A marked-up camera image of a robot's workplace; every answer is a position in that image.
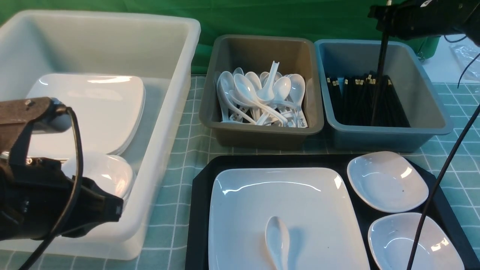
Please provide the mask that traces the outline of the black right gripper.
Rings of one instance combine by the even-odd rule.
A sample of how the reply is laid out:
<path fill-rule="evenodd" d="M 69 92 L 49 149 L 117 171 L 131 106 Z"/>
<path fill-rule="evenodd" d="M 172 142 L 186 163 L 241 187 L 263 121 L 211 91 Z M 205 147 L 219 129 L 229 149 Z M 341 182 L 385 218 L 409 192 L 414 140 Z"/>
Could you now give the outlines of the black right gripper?
<path fill-rule="evenodd" d="M 377 30 L 404 41 L 454 34 L 480 39 L 478 0 L 406 0 L 372 5 L 367 16 L 377 20 Z"/>

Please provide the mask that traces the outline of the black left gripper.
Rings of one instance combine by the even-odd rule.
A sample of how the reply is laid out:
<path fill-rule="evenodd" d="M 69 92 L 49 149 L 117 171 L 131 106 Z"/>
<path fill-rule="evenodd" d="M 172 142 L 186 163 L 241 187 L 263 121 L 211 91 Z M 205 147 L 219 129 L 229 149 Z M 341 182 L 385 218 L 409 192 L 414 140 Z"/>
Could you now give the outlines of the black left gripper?
<path fill-rule="evenodd" d="M 45 239 L 67 204 L 74 180 L 58 161 L 13 164 L 1 160 L 1 240 Z M 59 236 L 79 238 L 96 226 L 118 222 L 124 201 L 87 177 Z"/>

